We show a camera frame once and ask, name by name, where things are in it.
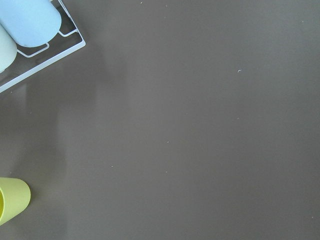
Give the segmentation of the light blue cup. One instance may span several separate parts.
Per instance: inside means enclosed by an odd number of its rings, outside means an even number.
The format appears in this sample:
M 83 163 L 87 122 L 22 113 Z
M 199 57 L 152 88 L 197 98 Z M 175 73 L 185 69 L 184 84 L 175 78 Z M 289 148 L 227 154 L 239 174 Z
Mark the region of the light blue cup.
M 62 18 L 49 0 L 2 0 L 0 24 L 18 45 L 34 48 L 57 35 Z

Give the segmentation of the yellow plastic cup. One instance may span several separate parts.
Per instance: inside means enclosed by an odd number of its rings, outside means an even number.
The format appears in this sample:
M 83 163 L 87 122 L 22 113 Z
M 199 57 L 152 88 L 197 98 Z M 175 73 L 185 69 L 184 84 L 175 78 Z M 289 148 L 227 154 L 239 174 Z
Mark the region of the yellow plastic cup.
M 0 178 L 0 225 L 5 224 L 29 205 L 31 190 L 18 178 Z

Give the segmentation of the light green cup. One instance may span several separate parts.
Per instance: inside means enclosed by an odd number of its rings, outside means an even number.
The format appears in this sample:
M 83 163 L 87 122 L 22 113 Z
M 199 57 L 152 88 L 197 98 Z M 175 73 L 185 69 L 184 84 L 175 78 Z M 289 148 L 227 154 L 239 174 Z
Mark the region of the light green cup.
M 0 26 L 0 72 L 7 69 L 17 56 L 16 42 L 11 38 L 7 31 Z

